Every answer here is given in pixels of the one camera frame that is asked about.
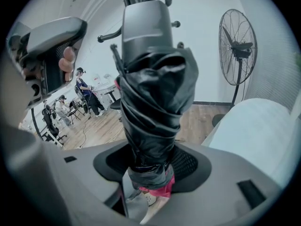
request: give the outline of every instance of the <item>fan stand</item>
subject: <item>fan stand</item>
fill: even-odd
[[[234,92],[234,96],[230,105],[230,110],[233,108],[235,100],[236,100],[236,96],[238,93],[238,88],[239,88],[239,82],[240,82],[240,77],[241,77],[241,70],[243,67],[243,59],[242,58],[238,58],[238,76],[237,76],[237,86],[235,87],[235,92]],[[217,114],[212,118],[212,125],[213,127],[215,127],[220,121],[221,119],[225,116],[225,114]]]

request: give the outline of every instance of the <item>fan base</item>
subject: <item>fan base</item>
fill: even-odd
[[[224,114],[217,114],[212,118],[212,125],[213,127],[215,127],[220,121],[221,119],[224,117]]]

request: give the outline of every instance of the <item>black cap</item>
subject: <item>black cap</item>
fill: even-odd
[[[64,100],[65,100],[66,97],[65,97],[64,95],[61,95],[61,96],[59,97],[59,100],[60,100],[60,99],[64,99]]]
[[[76,71],[80,71],[80,72],[82,72],[82,73],[84,72],[84,70],[83,70],[82,67],[78,67]]]

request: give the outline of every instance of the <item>fan grille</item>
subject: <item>fan grille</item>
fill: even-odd
[[[253,43],[250,48],[250,56],[248,59],[242,59],[242,69],[240,80],[238,81],[239,62],[235,58],[235,54],[231,49],[231,45],[223,27],[229,33],[233,43]],[[219,31],[219,51],[222,73],[231,85],[238,85],[243,83],[251,74],[256,58],[257,58],[257,41],[254,30],[245,17],[245,15],[238,10],[228,10],[221,19]]]

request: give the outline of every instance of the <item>standing fan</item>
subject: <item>standing fan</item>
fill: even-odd
[[[230,85],[235,85],[235,92],[230,109],[234,106],[238,88],[253,71],[257,58],[257,41],[254,30],[238,10],[228,10],[221,19],[219,31],[219,51],[222,74]],[[215,127],[224,117],[215,115],[212,124]]]

